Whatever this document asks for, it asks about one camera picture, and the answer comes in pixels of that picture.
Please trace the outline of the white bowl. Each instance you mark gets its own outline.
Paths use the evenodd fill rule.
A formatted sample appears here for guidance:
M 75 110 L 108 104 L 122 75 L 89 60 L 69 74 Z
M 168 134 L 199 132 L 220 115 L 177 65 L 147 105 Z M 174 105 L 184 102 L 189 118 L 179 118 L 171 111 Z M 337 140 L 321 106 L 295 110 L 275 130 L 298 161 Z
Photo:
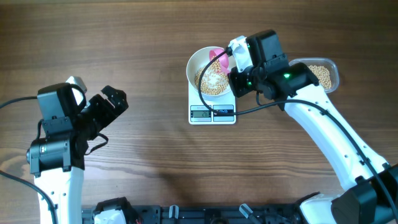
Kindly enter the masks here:
M 208 63 L 211 61 L 209 59 L 209 52 L 212 48 L 218 48 L 218 47 L 205 47 L 205 48 L 202 48 L 202 49 L 196 51 L 191 56 L 191 58 L 189 59 L 189 61 L 187 63 L 186 75 L 187 75 L 188 84 L 191 83 L 197 89 L 197 92 L 198 92 L 200 75 L 201 75 L 202 71 L 204 71 L 204 69 L 208 65 Z M 228 69 L 231 71 L 231 69 L 235 66 L 236 66 L 236 63 L 235 63 L 234 59 L 229 58 Z

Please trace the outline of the soybeans in bowl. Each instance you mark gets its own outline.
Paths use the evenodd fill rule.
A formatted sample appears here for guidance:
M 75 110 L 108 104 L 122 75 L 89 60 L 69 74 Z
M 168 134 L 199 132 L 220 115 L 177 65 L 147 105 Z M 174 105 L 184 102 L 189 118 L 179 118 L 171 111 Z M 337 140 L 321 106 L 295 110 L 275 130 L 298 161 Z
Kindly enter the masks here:
M 220 95 L 229 90 L 228 77 L 221 70 L 220 61 L 212 63 L 201 80 L 201 92 L 207 95 Z

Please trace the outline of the pink measuring scoop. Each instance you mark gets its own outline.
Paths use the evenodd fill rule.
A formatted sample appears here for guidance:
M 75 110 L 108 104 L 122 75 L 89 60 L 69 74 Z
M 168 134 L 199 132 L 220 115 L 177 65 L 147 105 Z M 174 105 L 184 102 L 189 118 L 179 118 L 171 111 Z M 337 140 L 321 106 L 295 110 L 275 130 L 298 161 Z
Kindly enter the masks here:
M 220 55 L 224 51 L 223 48 L 212 48 L 209 52 L 209 59 L 213 60 L 215 57 Z M 228 69 L 229 67 L 229 58 L 227 54 L 223 54 L 220 56 L 214 63 L 213 65 L 216 67 L 217 71 L 223 72 L 225 74 L 228 74 L 230 70 Z

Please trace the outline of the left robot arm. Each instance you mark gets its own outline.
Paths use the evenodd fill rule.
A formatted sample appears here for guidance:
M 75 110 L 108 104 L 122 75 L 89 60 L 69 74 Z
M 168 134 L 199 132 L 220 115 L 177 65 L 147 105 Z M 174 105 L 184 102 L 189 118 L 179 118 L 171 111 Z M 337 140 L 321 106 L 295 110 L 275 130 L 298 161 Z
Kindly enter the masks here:
M 81 195 L 85 156 L 103 147 L 89 147 L 88 141 L 109 139 L 102 130 L 128 108 L 122 90 L 106 86 L 100 94 L 78 103 L 76 84 L 59 83 L 38 91 L 45 137 L 32 141 L 27 161 L 34 184 L 40 189 L 41 223 L 81 223 Z

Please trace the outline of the white digital kitchen scale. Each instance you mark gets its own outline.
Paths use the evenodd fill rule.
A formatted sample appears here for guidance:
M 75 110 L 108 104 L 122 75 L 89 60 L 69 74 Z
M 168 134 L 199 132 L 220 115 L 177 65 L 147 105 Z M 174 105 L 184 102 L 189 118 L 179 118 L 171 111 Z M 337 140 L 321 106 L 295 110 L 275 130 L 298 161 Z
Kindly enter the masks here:
M 234 113 L 236 111 L 236 100 L 229 87 L 220 95 L 213 96 L 203 93 L 202 96 L 206 104 L 214 110 L 224 113 Z M 220 116 L 210 111 L 201 102 L 197 89 L 189 83 L 188 121 L 192 125 L 235 124 L 236 116 Z

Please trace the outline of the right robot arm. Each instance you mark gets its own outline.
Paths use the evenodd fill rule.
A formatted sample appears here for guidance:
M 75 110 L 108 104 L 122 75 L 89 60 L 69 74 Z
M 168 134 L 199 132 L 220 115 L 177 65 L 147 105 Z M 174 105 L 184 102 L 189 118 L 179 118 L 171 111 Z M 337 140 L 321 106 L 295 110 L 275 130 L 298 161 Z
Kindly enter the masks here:
M 236 66 L 229 84 L 236 97 L 262 93 L 298 122 L 327 158 L 344 192 L 315 194 L 299 204 L 306 223 L 387 223 L 397 219 L 397 167 L 374 152 L 333 106 L 318 78 L 289 64 L 273 30 L 232 40 Z

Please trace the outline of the clear plastic container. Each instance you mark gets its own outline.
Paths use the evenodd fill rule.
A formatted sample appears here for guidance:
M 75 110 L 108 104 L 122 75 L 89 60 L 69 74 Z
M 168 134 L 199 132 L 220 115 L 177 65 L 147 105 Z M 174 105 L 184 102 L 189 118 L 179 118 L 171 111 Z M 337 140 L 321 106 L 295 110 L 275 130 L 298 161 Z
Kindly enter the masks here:
M 340 78 L 336 64 L 328 58 L 296 58 L 289 65 L 304 63 L 319 79 L 325 93 L 331 93 L 338 88 Z

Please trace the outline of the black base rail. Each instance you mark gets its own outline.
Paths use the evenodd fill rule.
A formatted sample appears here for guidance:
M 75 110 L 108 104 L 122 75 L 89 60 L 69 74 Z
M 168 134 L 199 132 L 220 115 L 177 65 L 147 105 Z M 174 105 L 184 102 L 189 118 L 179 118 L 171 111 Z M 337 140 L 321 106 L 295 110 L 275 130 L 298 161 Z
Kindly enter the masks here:
M 83 223 L 212 224 L 212 223 L 303 223 L 296 203 L 238 207 L 181 207 L 131 205 L 120 197 L 82 209 Z

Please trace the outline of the soybeans pile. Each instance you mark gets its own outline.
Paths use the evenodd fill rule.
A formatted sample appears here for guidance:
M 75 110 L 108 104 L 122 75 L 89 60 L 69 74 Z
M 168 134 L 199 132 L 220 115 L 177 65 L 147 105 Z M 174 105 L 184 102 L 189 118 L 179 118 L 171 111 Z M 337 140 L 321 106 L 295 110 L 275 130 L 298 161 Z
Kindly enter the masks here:
M 330 89 L 332 87 L 330 71 L 324 66 L 309 65 L 309 69 L 318 78 L 319 83 L 324 89 Z

